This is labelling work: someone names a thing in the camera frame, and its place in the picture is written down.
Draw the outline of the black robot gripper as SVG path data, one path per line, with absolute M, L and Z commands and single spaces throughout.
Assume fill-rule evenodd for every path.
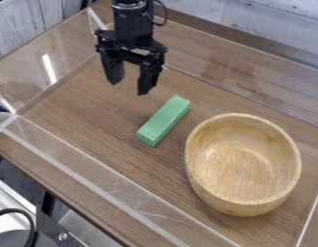
M 106 79 L 112 85 L 124 79 L 124 62 L 140 67 L 137 94 L 145 95 L 157 85 L 166 47 L 153 38 L 153 6 L 113 6 L 114 29 L 96 30 L 96 51 L 101 56 Z

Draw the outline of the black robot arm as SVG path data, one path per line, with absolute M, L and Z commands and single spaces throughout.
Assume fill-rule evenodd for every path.
M 124 62 L 138 66 L 137 94 L 145 95 L 158 83 L 166 46 L 153 38 L 154 2 L 158 0 L 112 0 L 114 29 L 97 29 L 96 52 L 112 85 L 124 80 Z

